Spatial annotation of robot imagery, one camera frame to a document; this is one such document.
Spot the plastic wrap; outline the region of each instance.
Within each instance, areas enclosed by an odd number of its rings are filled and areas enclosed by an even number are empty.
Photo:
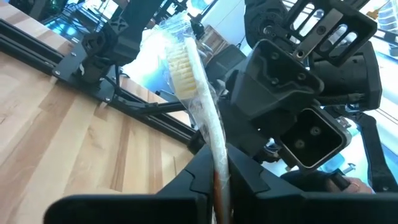
[[[229,169],[216,91],[209,84],[195,43],[190,18],[181,12],[163,21],[165,77],[176,97],[193,116],[215,162],[215,211],[218,223],[229,223]]]

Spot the mounting hole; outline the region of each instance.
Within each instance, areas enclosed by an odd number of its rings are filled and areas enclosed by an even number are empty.
[[[272,34],[274,33],[272,26],[266,26],[266,27],[262,30],[262,33],[264,33],[265,35],[269,35],[269,34],[272,35]]]
[[[325,34],[325,32],[326,32],[326,27],[320,26],[320,27],[317,28],[317,34],[318,35],[323,35],[323,34]]]
[[[273,84],[273,85],[277,85],[278,83],[279,83],[279,79],[277,79],[277,78],[273,78],[271,80],[271,84]]]
[[[303,149],[305,148],[305,142],[301,139],[298,139],[295,143],[294,143],[294,147],[296,149]]]
[[[304,51],[299,50],[299,51],[297,52],[296,56],[297,56],[298,58],[302,58],[302,57],[304,56]]]
[[[321,134],[321,129],[319,127],[312,127],[310,131],[312,136],[318,136]]]
[[[297,75],[297,79],[298,80],[305,80],[305,78],[306,78],[307,76],[304,74],[304,73],[299,73],[298,75]]]
[[[277,52],[273,52],[273,53],[271,54],[271,58],[272,58],[273,60],[277,60],[277,59],[279,58],[279,54],[278,54]]]

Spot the metal bracket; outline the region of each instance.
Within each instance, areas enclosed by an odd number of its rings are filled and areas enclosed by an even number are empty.
[[[112,83],[102,80],[97,84],[87,84],[81,80],[82,75],[76,72],[80,69],[84,69],[80,68],[80,65],[86,57],[87,54],[82,44],[76,44],[72,49],[72,52],[66,55],[65,58],[54,68],[53,75],[58,79],[69,83],[74,88],[82,90],[100,101],[109,103],[113,99],[115,92]],[[107,77],[112,79],[112,77],[115,76],[115,70],[112,66],[111,69],[109,69]]]
[[[314,9],[308,17],[295,29],[292,26],[307,5],[313,4]],[[339,67],[355,54],[377,31],[377,23],[360,13],[357,9],[341,0],[298,0],[282,23],[282,27],[289,34],[301,41],[294,56],[303,61],[314,51],[334,66]],[[307,34],[300,33],[311,17],[317,12],[322,12],[321,19]],[[337,41],[330,47],[325,47],[330,37],[342,31]],[[355,35],[354,41],[349,44],[344,52],[333,55],[333,51],[348,35]]]

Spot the clear plastic bag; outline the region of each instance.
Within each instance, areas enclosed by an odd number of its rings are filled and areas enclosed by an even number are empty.
[[[187,38],[193,38],[193,39],[195,38],[195,34],[193,33],[190,23],[190,17],[187,15],[187,12],[181,12],[171,17],[170,19],[163,21],[159,25],[159,30],[161,30],[165,39],[164,50],[166,58],[168,57],[168,55],[170,55],[171,51],[175,50],[176,48],[187,47]],[[176,88],[174,87],[175,83],[173,82],[170,76],[170,70],[169,70],[170,65],[168,64],[167,60],[163,60],[163,62],[164,64],[162,66],[165,67],[164,76],[167,80],[167,83],[169,84],[170,88],[174,91],[176,96],[179,98],[179,100],[183,103],[183,105],[188,109],[190,114],[193,116],[196,126],[200,129],[204,140],[208,144],[210,144],[210,139],[208,134],[209,127],[206,125],[205,118],[203,117],[204,115],[203,110],[205,109],[203,108],[201,100],[197,97],[189,98],[189,97],[179,96],[178,90],[176,90]],[[195,68],[202,69],[204,72],[205,69],[203,67],[203,64],[201,62],[198,63],[200,64],[195,66]],[[215,89],[210,85],[209,82],[207,82],[206,86],[203,86],[202,88],[209,88],[211,97],[215,102],[215,107],[218,112],[218,107],[216,104],[218,97],[216,95]],[[221,127],[223,127],[219,112],[218,112],[218,118],[221,123]]]

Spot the window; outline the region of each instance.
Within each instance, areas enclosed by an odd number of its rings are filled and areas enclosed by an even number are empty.
[[[187,11],[192,16],[197,16],[199,13],[203,14],[203,11],[206,10],[213,1],[217,0],[188,0],[187,1]]]

